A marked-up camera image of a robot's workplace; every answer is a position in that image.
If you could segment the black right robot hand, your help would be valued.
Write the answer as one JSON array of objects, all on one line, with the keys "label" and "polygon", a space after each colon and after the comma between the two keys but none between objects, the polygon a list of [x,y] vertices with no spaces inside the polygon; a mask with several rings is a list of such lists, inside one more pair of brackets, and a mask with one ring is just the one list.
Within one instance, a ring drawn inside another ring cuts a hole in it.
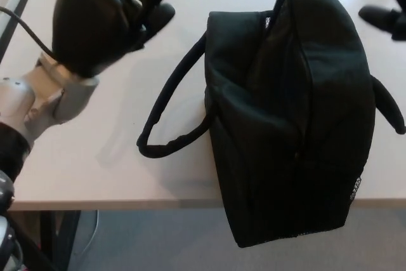
[{"label": "black right robot hand", "polygon": [[391,34],[393,41],[405,42],[405,0],[396,0],[400,11],[379,6],[363,6],[358,16],[369,25]]}]

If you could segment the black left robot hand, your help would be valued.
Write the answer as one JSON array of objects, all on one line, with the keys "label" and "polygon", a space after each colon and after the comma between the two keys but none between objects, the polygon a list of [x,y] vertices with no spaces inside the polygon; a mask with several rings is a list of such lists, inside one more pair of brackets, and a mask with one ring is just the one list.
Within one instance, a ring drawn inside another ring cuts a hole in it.
[{"label": "black left robot hand", "polygon": [[81,77],[94,77],[142,49],[174,17],[163,0],[56,0],[52,50]]}]

